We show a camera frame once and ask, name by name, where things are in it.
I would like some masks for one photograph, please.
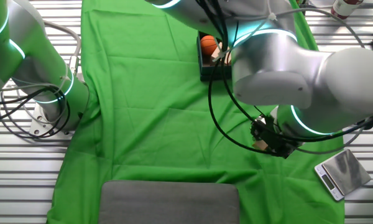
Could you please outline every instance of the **black cable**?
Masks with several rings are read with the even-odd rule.
[[[224,15],[221,11],[221,7],[220,5],[218,4],[218,1],[217,0],[211,0],[211,2],[213,3],[213,6],[214,8],[216,9],[216,13],[218,14],[219,18],[220,18],[220,21],[221,21],[221,24],[223,26],[223,31],[225,32],[225,34],[227,34],[228,32],[226,31],[226,24],[225,24],[225,18],[224,18]],[[202,0],[201,1],[202,5],[206,4],[205,3],[205,0]],[[209,18],[211,19],[212,23],[215,24],[216,21],[214,18],[212,18],[211,16],[209,16]],[[223,36],[223,52],[226,51],[226,49],[228,48],[228,42],[225,42],[225,40],[228,39],[228,36]],[[262,129],[268,131],[270,134],[273,134],[277,137],[280,137],[280,138],[283,138],[283,139],[287,139],[287,140],[291,140],[291,141],[297,141],[297,142],[319,142],[319,141],[326,141],[326,140],[330,140],[330,139],[335,139],[335,138],[338,138],[338,137],[341,137],[341,136],[344,136],[345,134],[349,134],[361,127],[364,127],[368,124],[370,124],[371,122],[373,122],[372,119],[366,121],[365,123],[362,123],[360,125],[357,125],[356,127],[353,127],[347,131],[343,131],[343,132],[340,132],[338,134],[330,134],[328,136],[323,136],[323,137],[318,137],[318,138],[293,138],[293,137],[290,137],[290,136],[286,136],[284,134],[279,134],[279,133],[276,133],[275,131],[269,129],[265,124],[262,124],[262,123],[259,123],[257,122],[255,119],[253,119],[243,108],[242,106],[237,102],[237,100],[235,99],[235,97],[233,96],[232,94],[232,91],[230,90],[229,88],[229,85],[226,81],[226,78],[225,78],[225,75],[224,75],[224,66],[223,64],[221,64],[221,69],[222,69],[222,73],[223,73],[223,81],[224,81],[224,86],[228,92],[228,95],[229,97],[231,98],[231,100],[233,101],[233,103],[238,107],[238,109],[245,115],[247,116],[254,124],[260,126]]]
[[[61,92],[61,91],[57,91],[57,90],[54,90],[53,88],[50,89],[50,91],[52,93],[56,93],[55,96],[57,97],[57,101],[58,101],[58,105],[59,105],[59,108],[60,108],[60,111],[63,111],[62,110],[62,102],[60,100],[66,100],[65,99],[65,95]],[[2,101],[4,101],[4,96],[3,96],[3,93],[1,93],[1,99]],[[67,120],[65,121],[65,123],[63,124],[63,126],[61,128],[59,128],[59,131],[61,131],[65,125],[67,124],[68,120],[69,120],[69,117],[70,117],[70,106],[68,104],[68,102],[66,101],[67,103],[67,107],[68,107],[68,118]],[[3,105],[3,108],[5,110],[6,113],[8,113],[8,109],[7,109],[7,106],[6,105]],[[17,127],[18,129],[20,129],[23,133],[25,134],[28,134],[29,136],[22,136],[20,134],[17,134],[15,133],[10,127],[8,127],[5,122],[2,120],[2,123],[4,125],[4,127],[6,127],[8,129],[8,131],[10,131],[12,134],[20,137],[20,138],[25,138],[25,139],[35,139],[35,138],[49,138],[49,137],[52,137],[54,135],[56,135],[57,133],[59,133],[59,131],[57,132],[53,132],[53,130],[55,128],[57,128],[59,122],[60,122],[60,119],[58,119],[55,124],[52,126],[52,128],[50,130],[48,130],[46,133],[43,133],[41,135],[34,135],[34,134],[31,134],[30,132],[26,131],[25,129],[21,128],[12,118],[11,116],[8,116],[9,120],[15,125],[15,127]]]
[[[18,98],[16,100],[2,101],[2,102],[0,102],[0,105],[10,104],[10,103],[18,103],[18,102],[20,102],[22,100],[26,100],[28,98],[29,98],[29,95],[20,97],[20,98]]]
[[[26,100],[24,100],[22,103],[20,103],[17,107],[15,107],[13,110],[11,110],[10,112],[6,113],[5,115],[2,115],[0,116],[0,120],[1,119],[4,119],[4,118],[7,118],[8,116],[10,116],[11,114],[15,113],[17,110],[19,110],[19,108],[21,108],[23,105],[25,105],[28,101],[30,101],[31,99],[33,99],[33,97],[39,95],[40,93],[46,91],[47,89],[44,88],[44,89],[41,89],[41,90],[37,90],[35,91],[34,93],[30,94],[28,96],[28,98]]]
[[[233,44],[233,47],[235,46],[235,42],[236,42],[236,39],[237,39],[237,33],[239,32],[239,20],[236,21],[236,30],[235,30],[235,37],[234,37],[234,42],[232,43]]]
[[[210,8],[208,7],[205,0],[195,0],[199,6],[205,11],[207,17],[209,17],[211,23],[213,24],[214,28],[217,30],[218,34],[222,37],[224,34],[222,30],[219,28],[218,24],[215,21],[214,14],[210,11]]]
[[[258,152],[258,153],[261,153],[261,154],[268,154],[268,155],[271,155],[271,156],[276,156],[276,154],[272,153],[272,152],[267,152],[267,151],[261,151],[261,150],[258,150],[258,149],[254,149],[253,147],[247,147],[239,142],[237,142],[235,139],[231,138],[230,136],[228,136],[224,130],[220,127],[220,125],[218,124],[218,121],[214,115],[214,110],[213,110],[213,103],[211,101],[211,93],[212,93],[212,89],[213,89],[213,82],[214,82],[214,72],[216,70],[216,68],[218,67],[220,61],[217,61],[215,67],[214,67],[214,70],[210,76],[210,82],[209,82],[209,90],[208,90],[208,103],[209,103],[209,110],[210,110],[210,115],[211,115],[211,118],[213,119],[213,122],[214,122],[214,125],[216,126],[217,130],[225,137],[227,138],[228,140],[230,140],[233,144],[239,146],[239,147],[242,147],[244,149],[247,149],[249,151],[253,151],[253,152]]]
[[[220,17],[223,17],[222,15],[222,12],[219,12],[219,4],[217,2],[217,0],[214,0],[212,1],[213,3],[213,7],[216,9],[216,12],[217,14],[219,14]],[[222,25],[223,25],[223,31],[225,34],[227,34],[227,36],[222,36],[222,40],[223,40],[223,49],[222,51],[225,52],[226,49],[228,48],[228,32],[226,31],[226,24],[224,22],[222,22]],[[276,156],[275,153],[273,152],[268,152],[268,151],[261,151],[259,149],[255,149],[253,147],[248,147],[248,146],[245,146],[239,142],[237,142],[235,139],[233,139],[232,137],[228,136],[224,130],[220,127],[215,115],[214,115],[214,109],[213,109],[213,103],[212,103],[212,99],[211,99],[211,95],[212,95],[212,89],[213,89],[213,82],[214,82],[214,74],[215,74],[215,70],[218,68],[218,65],[221,63],[221,67],[222,67],[222,73],[223,73],[223,78],[225,77],[225,73],[224,73],[224,64],[225,64],[225,59],[224,58],[221,58],[220,60],[218,60],[216,62],[216,65],[214,66],[214,69],[213,69],[213,72],[210,76],[210,82],[209,82],[209,90],[208,90],[208,104],[209,104],[209,110],[210,110],[210,115],[211,115],[211,118],[213,119],[213,122],[214,122],[214,125],[216,126],[217,130],[225,137],[227,138],[228,140],[230,140],[232,143],[234,143],[235,145],[239,146],[239,147],[242,147],[244,149],[247,149],[249,151],[253,151],[253,152],[257,152],[257,153],[261,153],[261,154],[267,154],[267,155],[271,155],[271,156]]]
[[[329,151],[325,151],[325,152],[308,151],[308,150],[305,150],[305,149],[300,149],[299,147],[293,147],[293,148],[294,148],[294,150],[302,152],[302,153],[313,154],[313,155],[326,155],[326,154],[331,154],[331,153],[335,153],[335,152],[341,151],[345,147],[346,146],[342,146],[342,147],[339,147],[337,149],[333,149],[333,150],[329,150]]]

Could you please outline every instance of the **aluminum slat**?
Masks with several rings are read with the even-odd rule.
[[[29,153],[29,152],[45,152],[45,153],[65,153],[67,149],[65,147],[0,147],[0,152],[17,152],[17,153]]]
[[[21,139],[17,136],[13,136],[12,134],[0,134],[0,147],[25,147],[25,146],[37,146],[37,147],[52,147],[52,146],[68,146],[69,141],[57,141],[57,142],[49,142],[49,141],[42,141],[37,142],[33,140]]]
[[[5,173],[0,172],[0,180],[56,180],[58,178],[58,174],[49,174],[49,173]]]
[[[14,188],[14,187],[0,187],[0,201],[9,200],[44,200],[51,201],[53,187],[40,187],[40,188]]]
[[[51,202],[0,202],[0,215],[46,215]]]
[[[12,223],[12,224],[44,224],[47,221],[45,215],[36,216],[36,217],[0,217],[0,224],[1,223]]]
[[[63,159],[65,153],[15,153],[0,152],[0,159]]]
[[[351,152],[361,152],[361,153],[366,153],[366,154],[371,154],[373,153],[373,146],[361,146],[361,147],[357,147],[357,146],[349,146],[348,147],[349,150],[351,150]]]
[[[373,218],[346,218],[346,224],[373,224]]]
[[[346,139],[350,139],[353,136],[353,134],[347,134]],[[361,134],[352,145],[373,145],[373,134]]]
[[[0,161],[0,172],[53,172],[58,173],[62,161]]]
[[[24,186],[41,186],[41,187],[54,187],[56,180],[0,180],[1,186],[11,187],[24,187]]]
[[[373,201],[373,189],[372,188],[360,188],[355,190],[354,192],[350,193],[345,198],[346,201],[359,201],[364,200],[367,201]]]
[[[373,203],[349,203],[346,202],[346,218],[373,216]]]

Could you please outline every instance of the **metal grating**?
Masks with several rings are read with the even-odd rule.
[[[311,0],[318,7],[330,6],[333,0]],[[44,19],[65,25],[80,34],[81,1],[32,1]],[[322,51],[337,51],[358,47],[353,36],[337,23],[317,13],[308,12],[307,21]],[[373,4],[358,9],[348,19],[362,41],[371,48],[373,39]],[[47,34],[66,62],[76,47],[68,34],[47,28]],[[6,93],[7,100],[15,93]],[[28,103],[28,110],[34,109]],[[13,116],[23,127],[31,119],[19,110]],[[45,223],[58,171],[68,141],[25,142],[13,135],[0,123],[0,223]],[[350,147],[373,178],[373,129],[366,131]],[[346,223],[373,223],[373,180],[346,198]]]

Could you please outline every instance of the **digital scale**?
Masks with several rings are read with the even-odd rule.
[[[317,165],[315,172],[337,201],[371,180],[349,149]]]

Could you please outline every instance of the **wire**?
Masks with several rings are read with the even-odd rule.
[[[213,110],[213,103],[212,103],[212,99],[211,99],[211,92],[212,92],[212,89],[213,89],[213,82],[214,82],[214,71],[216,70],[216,68],[218,67],[220,61],[217,61],[216,62],[216,65],[214,67],[214,70],[210,76],[210,82],[209,82],[209,91],[208,91],[208,103],[209,103],[209,110],[210,110],[210,115],[211,115],[211,118],[213,119],[213,122],[214,122],[214,125],[216,126],[217,130],[228,140],[230,140],[232,143],[234,143],[235,145],[239,146],[239,147],[242,147],[244,149],[247,149],[249,151],[253,151],[253,152],[258,152],[258,153],[261,153],[261,154],[268,154],[268,155],[271,155],[271,156],[276,156],[276,154],[274,154],[273,152],[267,152],[267,151],[261,151],[259,149],[255,149],[253,147],[247,147],[239,142],[237,142],[235,139],[231,138],[230,136],[228,136],[224,130],[220,127],[215,115],[214,115],[214,110]]]
[[[25,89],[25,88],[35,88],[35,87],[54,87],[54,88],[58,88],[56,85],[51,84],[51,83],[30,83],[30,85],[26,85],[26,86],[18,86],[18,87],[13,87],[13,88],[3,88],[3,89],[0,89],[0,91],[22,90],[22,89]]]
[[[269,14],[272,14],[271,5],[270,5],[269,1],[270,0],[267,0],[268,12],[269,12]]]
[[[37,96],[38,94],[40,94],[41,92],[43,91],[47,91],[46,89],[41,89],[41,90],[37,90],[36,92],[32,93],[31,95],[28,96],[27,99],[25,99],[22,103],[20,103],[17,107],[15,107],[13,110],[11,110],[10,112],[6,113],[5,115],[2,115],[0,116],[0,120],[1,119],[4,119],[4,118],[7,118],[8,116],[10,116],[11,114],[15,113],[17,110],[19,110],[19,108],[22,107],[22,105],[25,105],[28,101],[30,101],[33,97]]]
[[[217,14],[220,17],[221,23],[223,25],[223,29],[226,30],[226,24],[224,23],[224,19],[223,19],[223,14],[221,12],[221,8],[219,8],[219,4],[218,4],[217,0],[212,0],[212,2],[214,3],[213,5],[216,8],[216,10],[217,10],[216,12],[217,12]],[[228,47],[228,45],[225,42],[223,44],[223,51],[226,50],[226,47]],[[226,81],[226,78],[225,78],[225,75],[224,75],[223,63],[221,64],[221,68],[222,68],[222,73],[223,73],[224,86],[226,87],[226,90],[228,92],[229,97],[232,99],[232,101],[234,102],[234,104],[239,108],[239,110],[243,114],[245,114],[250,120],[252,120],[253,123],[255,123],[256,125],[259,125],[261,128],[263,128],[264,130],[268,131],[269,133],[271,133],[271,134],[273,134],[275,136],[281,137],[283,139],[287,139],[287,140],[291,140],[291,141],[297,141],[297,142],[319,142],[319,141],[326,141],[326,140],[338,138],[340,136],[344,136],[345,134],[349,134],[349,133],[351,133],[351,132],[353,132],[353,131],[355,131],[355,130],[357,130],[359,128],[363,128],[363,127],[367,126],[368,124],[370,124],[371,122],[373,122],[373,119],[370,119],[370,120],[367,120],[366,122],[364,122],[362,124],[359,124],[356,127],[351,128],[351,129],[349,129],[347,131],[342,131],[342,132],[337,133],[337,134],[331,134],[329,136],[323,136],[323,137],[318,137],[318,138],[293,138],[293,137],[290,137],[290,136],[286,136],[286,135],[283,135],[283,134],[276,133],[276,132],[272,131],[271,129],[269,129],[265,124],[259,123],[256,120],[252,119],[251,116],[240,106],[240,104],[236,101],[235,97],[233,96],[233,94],[232,94],[232,92],[231,92],[231,90],[230,90],[230,88],[228,86],[228,83]]]
[[[71,30],[71,29],[69,29],[65,26],[61,26],[61,25],[55,24],[53,22],[44,21],[44,24],[46,26],[50,26],[52,28],[55,28],[55,29],[58,29],[60,31],[66,32],[66,33],[70,34],[73,38],[75,38],[75,40],[77,41],[77,45],[76,45],[75,53],[73,53],[73,56],[79,56],[79,53],[80,53],[80,50],[81,50],[81,39],[76,32],[74,32],[73,30]]]
[[[236,42],[236,39],[237,39],[237,33],[238,33],[238,31],[239,31],[239,21],[236,21],[236,30],[235,30],[235,36],[234,36],[234,42],[232,43],[232,45],[234,45],[235,44],[235,42]],[[232,50],[230,50],[229,52],[228,52],[228,56],[227,56],[227,59],[226,59],[226,62],[227,62],[227,64],[229,64],[229,56],[231,55],[231,52],[232,52]],[[263,116],[263,117],[265,117],[266,118],[266,115],[256,106],[256,105],[253,105],[253,107]]]
[[[3,93],[0,94],[1,96],[1,99],[3,100],[4,99],[4,95]],[[64,99],[65,100],[65,95],[61,92],[60,95],[58,96],[58,98],[61,98],[61,99]],[[58,100],[58,104],[59,104],[59,107],[60,107],[60,110],[62,110],[62,102],[60,102]],[[38,139],[38,138],[49,138],[49,137],[52,137],[56,134],[58,134],[60,131],[62,131],[64,129],[64,127],[67,125],[69,119],[70,119],[70,105],[69,105],[69,102],[66,101],[66,104],[67,104],[67,107],[63,110],[65,111],[66,109],[68,109],[68,116],[67,116],[67,119],[65,120],[64,124],[57,130],[57,131],[53,131],[57,126],[58,126],[58,123],[60,122],[59,119],[57,119],[57,121],[55,122],[55,124],[52,126],[51,129],[49,129],[46,133],[43,133],[41,135],[34,135],[34,134],[31,134],[30,132],[26,131],[25,129],[23,129],[22,127],[20,127],[12,118],[11,116],[8,116],[9,120],[18,128],[20,129],[24,134],[28,134],[29,136],[23,136],[21,134],[18,134],[16,132],[14,132],[3,120],[1,120],[2,124],[4,125],[4,127],[7,128],[8,131],[10,131],[10,133],[16,135],[17,137],[20,137],[20,138],[24,138],[24,139]],[[8,114],[8,109],[7,109],[7,106],[6,105],[3,105],[4,107],[4,110],[5,112]]]
[[[20,90],[21,88],[32,88],[32,87],[37,87],[37,86],[45,86],[45,87],[54,86],[55,88],[58,88],[58,90],[53,93],[54,95],[56,95],[57,93],[59,93],[61,91],[61,88],[63,87],[65,81],[66,81],[66,79],[64,78],[64,81],[62,82],[62,84],[61,84],[60,87],[56,87],[55,85],[36,84],[36,85],[28,85],[28,86],[22,86],[22,87],[17,87],[17,88],[10,88],[10,89],[3,89],[3,90],[4,91],[13,91],[13,90]],[[2,101],[2,102],[0,102],[0,105],[5,105],[5,104],[9,104],[9,103],[17,103],[17,102],[20,102],[22,100],[28,99],[28,97],[29,97],[29,95],[20,97],[20,98],[18,98],[16,100]]]
[[[281,12],[281,13],[276,14],[276,16],[284,16],[284,15],[293,14],[293,13],[296,13],[296,12],[306,12],[306,11],[319,12],[319,13],[322,13],[324,15],[330,16],[333,19],[336,19],[343,26],[345,26],[348,29],[348,31],[350,31],[350,33],[358,41],[359,45],[362,48],[365,48],[365,45],[363,44],[361,38],[359,38],[359,36],[355,33],[355,31],[351,28],[351,26],[348,25],[348,24],[346,24],[342,19],[338,18],[337,16],[333,15],[330,12],[326,12],[326,11],[321,10],[321,9],[315,9],[315,8],[310,8],[309,7],[309,8],[302,8],[302,9],[294,9],[294,10],[287,11],[287,12]],[[267,16],[259,16],[259,17],[252,17],[252,16],[231,16],[231,17],[234,18],[234,19],[240,19],[240,20],[259,21],[259,20],[265,19]]]
[[[261,27],[262,26],[264,26],[268,21],[270,21],[270,18],[268,17],[266,20],[264,20],[258,27],[256,27],[256,29],[255,30],[253,30],[252,32],[250,32],[250,33],[247,33],[247,34],[249,34],[249,36],[248,37],[246,37],[246,38],[244,38],[242,41],[240,41],[239,43],[237,43],[237,45],[235,46],[234,45],[234,43],[233,43],[233,47],[231,47],[230,49],[228,49],[228,50],[225,50],[225,51],[221,51],[221,54],[220,54],[220,56],[219,57],[217,57],[216,59],[214,59],[214,61],[217,61],[217,59],[219,59],[219,58],[221,58],[221,57],[223,57],[224,55],[226,55],[227,53],[231,53],[232,51],[233,51],[233,49],[235,49],[236,47],[238,47],[238,46],[240,46],[240,45],[242,45],[243,43],[245,43],[246,41],[248,41],[249,40],[249,38],[250,37],[252,37],[258,30],[260,30],[261,29]]]
[[[308,153],[308,154],[314,154],[314,155],[324,155],[324,154],[330,154],[330,153],[334,153],[334,152],[338,152],[340,150],[343,150],[345,147],[348,147],[350,146],[363,132],[363,130],[365,130],[365,127],[361,128],[359,130],[359,132],[357,134],[355,134],[354,137],[352,137],[352,139],[350,139],[346,144],[344,144],[343,146],[341,147],[338,147],[336,149],[333,149],[333,150],[329,150],[329,151],[325,151],[325,152],[314,152],[314,151],[308,151],[308,150],[305,150],[305,149],[300,149],[299,147],[295,147],[295,146],[292,146],[292,148],[294,148],[294,150],[297,150],[297,151],[300,151],[300,152],[304,152],[304,153]]]
[[[58,90],[55,92],[55,93],[52,93],[54,95],[56,95],[57,93],[59,93],[63,86],[65,85],[65,82],[67,82],[67,80],[70,80],[70,78],[68,77],[68,74],[69,74],[69,67],[68,65],[65,63],[65,61],[63,61],[63,64],[65,65],[65,75],[60,77],[60,79],[62,79],[62,82],[61,82],[61,85],[59,87],[57,87],[56,85],[54,84],[44,84],[44,85],[49,85],[49,86],[54,86],[55,88],[58,88]],[[29,84],[29,86],[32,86],[32,85],[40,85],[39,83],[31,83],[31,82],[27,82],[27,81],[23,81],[23,80],[19,80],[19,79],[16,79],[14,77],[12,77],[13,80],[17,81],[17,82],[22,82],[22,83],[26,83],[26,84]],[[20,90],[20,89],[24,89],[25,87],[28,87],[28,86],[21,86],[19,88],[13,88],[13,90]]]
[[[200,7],[202,7],[202,9],[205,11],[207,17],[209,17],[211,23],[214,25],[214,28],[216,28],[218,34],[223,37],[224,34],[222,32],[222,30],[219,28],[219,26],[217,25],[216,21],[215,21],[215,18],[214,18],[214,14],[210,11],[209,7],[207,6],[207,3],[205,0],[195,0],[199,5]]]
[[[20,98],[21,97],[21,94],[19,93],[19,90],[16,90],[16,92],[17,92],[17,96],[18,96],[18,98]],[[57,118],[57,119],[55,119],[54,121],[47,121],[46,120],[46,122],[45,121],[41,121],[41,120],[39,120],[39,119],[37,119],[37,118],[35,118],[35,116],[26,108],[26,106],[25,105],[23,105],[22,106],[24,109],[25,109],[25,111],[26,111],[26,113],[33,119],[33,120],[35,120],[36,122],[39,122],[40,124],[54,124],[55,122],[57,122],[59,119],[61,119],[62,117],[63,117],[63,115],[65,114],[65,111],[66,111],[66,109],[63,109],[62,110],[62,112],[61,112],[61,114],[60,114],[60,116]]]

